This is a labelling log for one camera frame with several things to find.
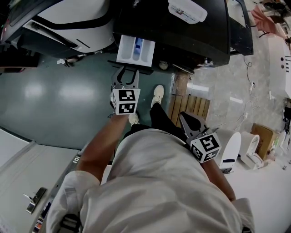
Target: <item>floor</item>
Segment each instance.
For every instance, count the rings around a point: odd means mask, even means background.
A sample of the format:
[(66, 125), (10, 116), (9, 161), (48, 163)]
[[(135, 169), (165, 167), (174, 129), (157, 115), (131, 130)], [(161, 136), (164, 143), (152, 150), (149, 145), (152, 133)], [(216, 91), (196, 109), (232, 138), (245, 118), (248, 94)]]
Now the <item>floor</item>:
[[(248, 10), (252, 10), (252, 1), (245, 2)], [(275, 96), (269, 99), (268, 37), (258, 38), (261, 34), (252, 27), (254, 55), (245, 57), (246, 63), (252, 62), (248, 74), (256, 85), (251, 92), (243, 55), (231, 56), (226, 66), (198, 70), (188, 81), (188, 94), (211, 100), (206, 121), (208, 126), (250, 132), (256, 122), (282, 131), (284, 98)]]
[[(56, 64), (43, 57), (36, 69), (0, 76), (0, 126), (39, 144), (81, 149), (108, 121), (111, 76), (117, 68), (107, 60), (116, 55), (86, 57), (75, 67)], [(125, 80), (133, 72), (126, 71)], [(157, 84), (165, 88), (162, 102), (168, 108), (172, 74), (140, 74), (138, 112), (150, 125), (150, 104)]]
[[(198, 70), (189, 79), (187, 94), (211, 100), (207, 123), (211, 127), (247, 131), (253, 122), (281, 131), (284, 99), (269, 99), (269, 51), (266, 36), (252, 28), (254, 55), (248, 73), (256, 87), (251, 91), (242, 55), (231, 56), (226, 66)], [(0, 126), (40, 144), (81, 149), (112, 113), (109, 105), (111, 76), (117, 70), (107, 60), (115, 55), (86, 57), (68, 68), (43, 57), (37, 69), (0, 76)], [(133, 73), (127, 71), (125, 78)], [(138, 111), (141, 123), (150, 125), (153, 89), (165, 87), (167, 109), (173, 75), (154, 72), (140, 75)]]

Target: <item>wall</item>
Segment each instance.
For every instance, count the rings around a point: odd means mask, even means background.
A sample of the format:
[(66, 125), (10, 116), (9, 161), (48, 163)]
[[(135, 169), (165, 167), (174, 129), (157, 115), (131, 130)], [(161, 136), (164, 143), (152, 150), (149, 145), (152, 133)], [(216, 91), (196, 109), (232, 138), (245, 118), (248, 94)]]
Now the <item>wall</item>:
[(0, 167), (29, 143), (0, 129)]
[(248, 170), (238, 159), (226, 175), (236, 198), (249, 198), (257, 233), (284, 233), (291, 224), (291, 165), (287, 157), (259, 170)]

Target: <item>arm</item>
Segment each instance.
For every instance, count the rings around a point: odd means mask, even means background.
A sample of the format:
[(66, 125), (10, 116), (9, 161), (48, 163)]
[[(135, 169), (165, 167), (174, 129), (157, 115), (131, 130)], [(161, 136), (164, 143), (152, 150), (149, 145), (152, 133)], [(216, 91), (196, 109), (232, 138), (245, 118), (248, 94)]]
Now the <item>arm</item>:
[(236, 199), (235, 193), (215, 161), (211, 159), (202, 163), (201, 166), (210, 182), (215, 184), (231, 202), (234, 201)]
[(84, 150), (77, 170), (94, 175), (100, 182), (126, 126), (128, 115), (114, 115)]

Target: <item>green floor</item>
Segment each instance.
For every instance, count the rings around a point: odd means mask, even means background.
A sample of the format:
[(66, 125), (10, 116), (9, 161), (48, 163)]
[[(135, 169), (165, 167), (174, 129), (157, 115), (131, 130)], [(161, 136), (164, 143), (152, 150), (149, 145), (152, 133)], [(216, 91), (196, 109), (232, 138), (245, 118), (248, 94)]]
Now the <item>green floor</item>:
[[(117, 68), (107, 60), (115, 54), (89, 56), (68, 68), (42, 57), (39, 67), (0, 76), (0, 126), (39, 144), (81, 149), (108, 121), (111, 76)], [(133, 72), (126, 71), (129, 80)], [(167, 111), (172, 74), (140, 75), (137, 110), (142, 124), (149, 115), (153, 91), (162, 84)]]

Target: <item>wooden pallet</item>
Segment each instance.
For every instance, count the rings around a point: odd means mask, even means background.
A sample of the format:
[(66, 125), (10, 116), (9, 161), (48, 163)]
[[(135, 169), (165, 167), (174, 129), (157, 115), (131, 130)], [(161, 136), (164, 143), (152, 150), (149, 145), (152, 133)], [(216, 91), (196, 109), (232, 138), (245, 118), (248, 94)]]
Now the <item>wooden pallet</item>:
[(176, 126), (181, 128), (179, 121), (180, 112), (182, 111), (192, 112), (206, 120), (209, 105), (210, 100), (203, 99), (200, 97), (191, 95), (188, 96), (172, 95), (168, 116)]

